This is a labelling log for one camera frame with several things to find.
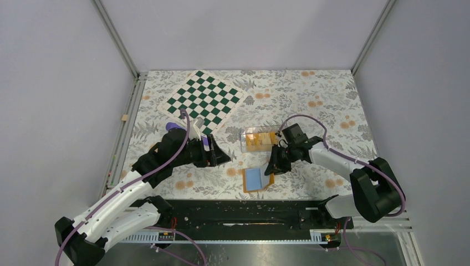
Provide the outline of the orange card holder wallet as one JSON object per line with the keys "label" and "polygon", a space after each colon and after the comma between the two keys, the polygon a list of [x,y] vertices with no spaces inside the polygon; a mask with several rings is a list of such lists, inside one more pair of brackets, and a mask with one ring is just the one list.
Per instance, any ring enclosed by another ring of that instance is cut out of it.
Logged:
{"label": "orange card holder wallet", "polygon": [[258,168],[245,168],[242,171],[243,192],[251,193],[266,190],[274,183],[274,175],[266,175],[267,164]]}

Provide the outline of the clear plastic card box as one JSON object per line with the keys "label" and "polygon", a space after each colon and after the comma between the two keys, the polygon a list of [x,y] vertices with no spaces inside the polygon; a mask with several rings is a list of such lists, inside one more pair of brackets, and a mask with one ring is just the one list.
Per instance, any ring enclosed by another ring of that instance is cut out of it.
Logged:
{"label": "clear plastic card box", "polygon": [[279,144],[281,137],[276,135],[280,125],[243,127],[240,129],[240,146],[243,153],[271,152]]}

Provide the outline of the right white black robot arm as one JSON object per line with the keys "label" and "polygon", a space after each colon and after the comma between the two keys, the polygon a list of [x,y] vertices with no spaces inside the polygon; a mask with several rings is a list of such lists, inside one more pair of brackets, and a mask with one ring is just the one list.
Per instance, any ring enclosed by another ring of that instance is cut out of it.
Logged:
{"label": "right white black robot arm", "polygon": [[281,175],[292,164],[304,161],[319,165],[350,182],[351,194],[334,195],[318,205],[318,221],[332,228],[340,218],[361,216],[371,223],[404,211],[406,197],[388,164],[380,157],[364,162],[328,147],[319,136],[307,137],[298,124],[283,129],[286,146],[273,145],[264,175]]}

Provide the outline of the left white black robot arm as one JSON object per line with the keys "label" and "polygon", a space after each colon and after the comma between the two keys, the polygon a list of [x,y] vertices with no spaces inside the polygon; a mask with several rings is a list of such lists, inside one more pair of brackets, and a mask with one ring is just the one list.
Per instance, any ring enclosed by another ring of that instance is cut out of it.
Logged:
{"label": "left white black robot arm", "polygon": [[216,167],[230,160],[211,134],[203,141],[190,139],[185,129],[169,130],[97,203],[73,219],[62,217],[55,223],[59,253],[74,265],[96,265],[112,246],[133,233],[153,225],[167,227],[174,221],[173,208],[150,192],[176,167]]}

